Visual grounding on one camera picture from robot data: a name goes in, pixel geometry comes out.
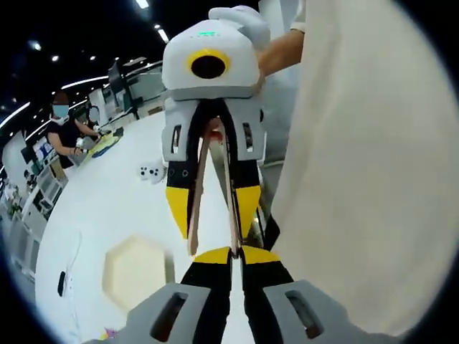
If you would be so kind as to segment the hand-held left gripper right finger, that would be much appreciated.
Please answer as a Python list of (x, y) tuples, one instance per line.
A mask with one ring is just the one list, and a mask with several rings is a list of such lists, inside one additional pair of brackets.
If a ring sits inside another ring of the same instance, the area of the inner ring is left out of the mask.
[(397, 343), (351, 323), (344, 306), (305, 280), (294, 280), (278, 255), (240, 247), (245, 313), (256, 343)]

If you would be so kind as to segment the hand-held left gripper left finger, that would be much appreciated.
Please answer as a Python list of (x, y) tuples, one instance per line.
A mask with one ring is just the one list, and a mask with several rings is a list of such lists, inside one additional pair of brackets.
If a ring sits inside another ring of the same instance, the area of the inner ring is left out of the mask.
[(168, 283), (128, 313), (124, 343), (221, 343), (230, 312), (229, 247), (194, 258), (180, 283)]

